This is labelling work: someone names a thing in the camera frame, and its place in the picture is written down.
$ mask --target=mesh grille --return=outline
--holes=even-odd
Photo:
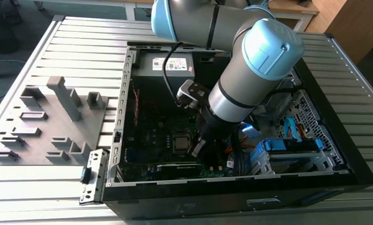
[[[290,109],[286,111],[286,113],[284,115],[284,118],[276,125],[277,134],[278,134],[278,137],[281,137],[281,138],[286,138],[285,133],[284,133],[284,123],[285,123],[286,117],[293,117],[297,123],[304,124],[308,136],[314,139],[322,140],[322,142],[326,146],[326,151],[337,153],[336,149],[332,145],[332,141],[322,131],[321,125],[317,124],[317,119],[316,119],[314,113],[310,109],[310,105],[305,99],[304,94],[301,94],[300,97],[297,98],[297,100],[293,102]]]

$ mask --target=open computer tower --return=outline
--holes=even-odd
[[[305,207],[373,185],[373,173],[304,60],[276,92],[300,89],[266,98],[254,110],[261,136],[250,140],[246,154],[262,140],[290,138],[286,118],[302,126],[308,139],[321,140],[321,148],[264,153],[240,176],[233,175],[228,140],[203,158],[186,155],[197,112],[178,108],[169,95],[158,69],[169,50],[134,43],[127,51],[113,146],[91,153],[81,204],[105,203],[122,219],[178,218]],[[167,72],[174,90],[187,79],[210,89],[230,54],[183,46],[171,58],[181,61]]]

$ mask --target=motherboard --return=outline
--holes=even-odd
[[[228,155],[214,150],[202,158],[187,154],[197,134],[194,113],[162,111],[153,102],[138,102],[134,119],[123,143],[125,181],[150,181],[225,177],[232,174],[226,167]],[[214,146],[225,149],[222,143]]]

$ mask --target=aluminum slotted table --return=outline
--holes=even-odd
[[[304,60],[373,171],[373,88],[333,38],[301,35]],[[45,87],[49,76],[63,76],[66,86],[74,87],[79,95],[98,91],[109,97],[98,147],[110,148],[129,41],[169,42],[155,37],[149,22],[57,16],[2,101],[0,129],[10,126],[6,119],[16,110],[26,85],[50,92]],[[106,205],[79,206],[81,171],[81,166],[0,166],[0,223],[118,221]],[[373,187],[309,208],[214,215],[171,223],[274,224],[285,220],[290,224],[373,223]]]

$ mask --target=computer chassis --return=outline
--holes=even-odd
[[[199,179],[125,180],[125,124],[127,116],[135,113],[127,109],[131,107],[127,100],[134,96],[133,64],[143,52],[166,53],[169,50],[166,45],[135,43],[127,51],[113,146],[110,150],[95,150],[90,154],[82,181],[82,205],[103,203],[122,219],[181,218],[305,207],[373,185],[373,173],[302,59],[292,75],[277,87],[300,86],[301,90],[296,94],[280,94],[264,103],[272,119],[261,123],[268,124],[262,129],[265,138],[285,138],[281,121],[292,117],[305,125],[308,135],[322,141],[326,150],[308,158],[305,172]],[[178,53],[214,54],[218,51],[187,46],[179,48]]]

